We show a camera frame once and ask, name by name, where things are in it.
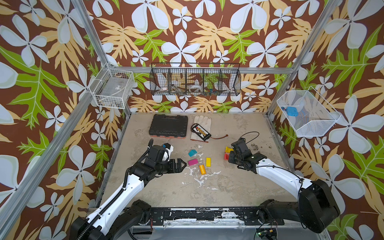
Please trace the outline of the red arch wood block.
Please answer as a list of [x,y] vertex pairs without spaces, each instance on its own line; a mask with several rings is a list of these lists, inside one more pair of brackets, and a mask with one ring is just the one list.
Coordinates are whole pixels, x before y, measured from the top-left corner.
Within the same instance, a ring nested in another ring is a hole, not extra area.
[[225,159],[226,161],[228,161],[229,158],[230,158],[230,154],[229,154],[229,153],[225,153],[225,157],[224,157],[224,159]]

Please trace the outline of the orange cylinder wood block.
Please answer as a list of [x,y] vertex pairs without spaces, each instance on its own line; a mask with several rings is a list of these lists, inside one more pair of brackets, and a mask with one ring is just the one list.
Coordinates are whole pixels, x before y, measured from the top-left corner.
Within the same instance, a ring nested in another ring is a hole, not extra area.
[[205,169],[204,165],[199,165],[199,169],[200,169],[201,175],[205,175],[206,174],[206,169]]

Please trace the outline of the yellow cylinder wood block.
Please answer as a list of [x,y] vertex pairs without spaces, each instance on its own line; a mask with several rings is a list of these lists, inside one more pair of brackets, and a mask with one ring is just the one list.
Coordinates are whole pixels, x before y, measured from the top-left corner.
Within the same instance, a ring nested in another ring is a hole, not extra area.
[[232,152],[232,151],[233,151],[233,149],[232,149],[232,148],[229,148],[229,147],[226,147],[226,149],[225,149],[225,152],[228,153],[228,154],[229,154],[230,152]]

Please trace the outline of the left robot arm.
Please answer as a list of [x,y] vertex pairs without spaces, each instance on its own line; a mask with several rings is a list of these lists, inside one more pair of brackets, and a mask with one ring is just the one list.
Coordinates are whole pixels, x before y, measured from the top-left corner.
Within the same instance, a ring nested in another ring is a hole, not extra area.
[[144,189],[149,181],[164,174],[181,173],[187,163],[171,159],[173,146],[149,143],[143,155],[129,167],[123,183],[93,213],[86,218],[77,218],[71,225],[71,240],[115,240],[124,230],[150,220],[151,206],[135,201],[127,211],[128,203]]

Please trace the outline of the yellow rectangular wood block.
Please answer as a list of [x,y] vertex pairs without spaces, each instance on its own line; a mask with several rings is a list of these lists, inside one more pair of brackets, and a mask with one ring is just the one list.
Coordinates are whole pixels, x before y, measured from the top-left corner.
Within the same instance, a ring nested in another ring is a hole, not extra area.
[[211,165],[212,165],[212,160],[211,160],[211,158],[206,158],[206,166],[207,166],[207,167],[211,167]]

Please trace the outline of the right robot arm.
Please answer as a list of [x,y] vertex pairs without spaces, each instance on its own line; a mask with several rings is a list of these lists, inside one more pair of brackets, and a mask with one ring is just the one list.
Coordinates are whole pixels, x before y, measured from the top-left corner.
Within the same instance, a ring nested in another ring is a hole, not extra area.
[[294,202],[266,200],[260,204],[257,219],[261,224],[271,224],[276,220],[295,221],[319,234],[340,215],[340,209],[326,182],[300,177],[263,154],[252,154],[244,138],[232,143],[232,149],[229,163],[271,180],[296,198]]

